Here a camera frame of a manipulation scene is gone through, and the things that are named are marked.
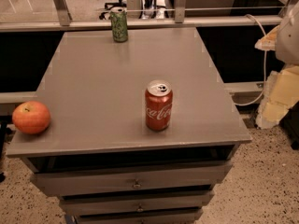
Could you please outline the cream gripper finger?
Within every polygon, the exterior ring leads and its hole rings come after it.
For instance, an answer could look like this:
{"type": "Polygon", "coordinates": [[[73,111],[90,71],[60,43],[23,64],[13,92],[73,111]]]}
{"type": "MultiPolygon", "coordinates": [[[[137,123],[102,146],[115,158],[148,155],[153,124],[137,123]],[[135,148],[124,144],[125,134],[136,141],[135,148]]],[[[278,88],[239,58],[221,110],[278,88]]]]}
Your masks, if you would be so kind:
{"type": "Polygon", "coordinates": [[[288,111],[299,102],[299,66],[286,64],[280,72],[272,71],[266,80],[256,124],[260,129],[279,125],[288,111]]]}
{"type": "Polygon", "coordinates": [[[269,33],[267,33],[261,39],[259,39],[256,42],[254,48],[263,50],[263,51],[275,51],[278,28],[279,28],[279,26],[276,26],[269,33]]]}

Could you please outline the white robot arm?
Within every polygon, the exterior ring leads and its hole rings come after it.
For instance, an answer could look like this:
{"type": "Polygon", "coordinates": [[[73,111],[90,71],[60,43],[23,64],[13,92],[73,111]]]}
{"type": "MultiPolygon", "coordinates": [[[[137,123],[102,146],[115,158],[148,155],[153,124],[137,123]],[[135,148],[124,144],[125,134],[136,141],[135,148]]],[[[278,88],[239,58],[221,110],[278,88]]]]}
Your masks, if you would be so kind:
{"type": "Polygon", "coordinates": [[[299,0],[288,0],[281,14],[280,25],[255,44],[256,49],[273,50],[284,62],[281,71],[272,72],[265,82],[255,120],[261,129],[278,125],[299,102],[299,0]]]}

